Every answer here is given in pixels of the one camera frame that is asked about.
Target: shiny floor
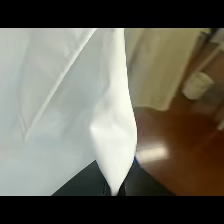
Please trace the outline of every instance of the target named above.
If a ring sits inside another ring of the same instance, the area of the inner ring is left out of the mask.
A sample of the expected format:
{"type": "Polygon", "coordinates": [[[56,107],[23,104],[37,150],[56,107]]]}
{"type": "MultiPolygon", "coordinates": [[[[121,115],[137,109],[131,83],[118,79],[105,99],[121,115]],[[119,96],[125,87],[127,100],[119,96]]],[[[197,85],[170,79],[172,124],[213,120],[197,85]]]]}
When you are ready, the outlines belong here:
{"type": "Polygon", "coordinates": [[[138,160],[176,195],[224,195],[224,132],[207,108],[180,90],[166,112],[135,108],[138,160]]]}

